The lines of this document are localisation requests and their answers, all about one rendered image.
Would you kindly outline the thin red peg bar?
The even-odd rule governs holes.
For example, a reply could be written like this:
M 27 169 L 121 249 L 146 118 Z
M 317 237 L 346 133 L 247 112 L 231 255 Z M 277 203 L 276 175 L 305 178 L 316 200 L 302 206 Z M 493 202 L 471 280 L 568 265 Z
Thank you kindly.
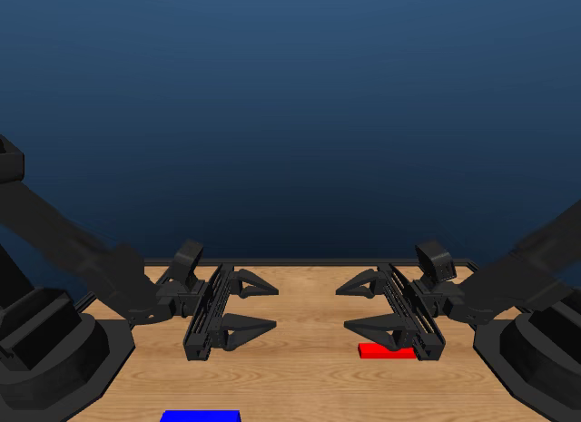
M 391 350 L 377 343 L 361 342 L 358 345 L 361 359 L 415 359 L 413 348 Z

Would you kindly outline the blue hollow socket block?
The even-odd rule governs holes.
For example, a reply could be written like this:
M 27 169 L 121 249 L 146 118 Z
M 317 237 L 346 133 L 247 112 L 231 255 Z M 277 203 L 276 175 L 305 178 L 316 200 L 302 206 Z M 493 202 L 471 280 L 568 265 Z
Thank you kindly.
M 239 410 L 165 410 L 160 422 L 241 422 Z

